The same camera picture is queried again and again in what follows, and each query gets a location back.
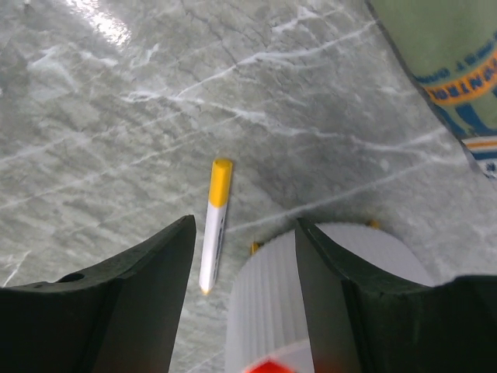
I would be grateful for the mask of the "white round divided organizer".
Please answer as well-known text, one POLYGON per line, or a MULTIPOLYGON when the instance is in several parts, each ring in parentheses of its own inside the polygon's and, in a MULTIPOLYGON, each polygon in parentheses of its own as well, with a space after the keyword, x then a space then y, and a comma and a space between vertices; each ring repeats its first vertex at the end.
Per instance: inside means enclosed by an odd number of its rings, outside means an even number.
MULTIPOLYGON (((413 252, 393 235, 354 223, 320 223, 318 228, 387 272, 435 285, 413 252)), ((231 291, 224 370, 254 372, 265 363, 278 370, 314 371, 293 231, 268 241, 253 254, 231 291)))

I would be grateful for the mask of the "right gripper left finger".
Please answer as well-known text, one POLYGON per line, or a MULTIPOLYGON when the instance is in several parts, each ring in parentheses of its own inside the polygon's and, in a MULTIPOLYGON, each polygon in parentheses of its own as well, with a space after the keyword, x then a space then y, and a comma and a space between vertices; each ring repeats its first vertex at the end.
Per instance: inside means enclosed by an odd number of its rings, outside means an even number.
POLYGON ((187 215, 53 283, 1 290, 3 372, 167 372, 193 261, 187 215))

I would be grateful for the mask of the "orange cap black highlighter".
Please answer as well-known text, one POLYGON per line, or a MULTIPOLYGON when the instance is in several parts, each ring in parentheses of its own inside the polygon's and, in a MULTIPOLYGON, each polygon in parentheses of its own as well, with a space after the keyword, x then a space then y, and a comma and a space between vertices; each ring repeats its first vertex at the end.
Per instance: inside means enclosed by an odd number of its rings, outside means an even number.
POLYGON ((296 371, 275 360, 261 361, 245 370, 245 373, 295 373, 296 371))

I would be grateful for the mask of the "yellow cap white marker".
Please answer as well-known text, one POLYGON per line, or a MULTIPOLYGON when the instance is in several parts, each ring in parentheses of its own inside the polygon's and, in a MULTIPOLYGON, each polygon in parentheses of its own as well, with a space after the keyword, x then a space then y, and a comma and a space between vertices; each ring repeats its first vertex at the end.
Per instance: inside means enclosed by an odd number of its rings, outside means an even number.
POLYGON ((199 275, 199 286, 205 295, 217 279, 232 166, 229 159, 215 159, 212 164, 199 275))

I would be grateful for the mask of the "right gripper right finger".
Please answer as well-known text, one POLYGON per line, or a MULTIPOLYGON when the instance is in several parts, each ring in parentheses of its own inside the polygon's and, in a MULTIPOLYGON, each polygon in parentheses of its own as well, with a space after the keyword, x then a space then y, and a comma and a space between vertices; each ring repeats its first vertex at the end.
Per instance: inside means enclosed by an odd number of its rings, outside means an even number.
POLYGON ((301 218, 297 267, 317 372, 494 372, 496 278, 428 287, 369 263, 301 218))

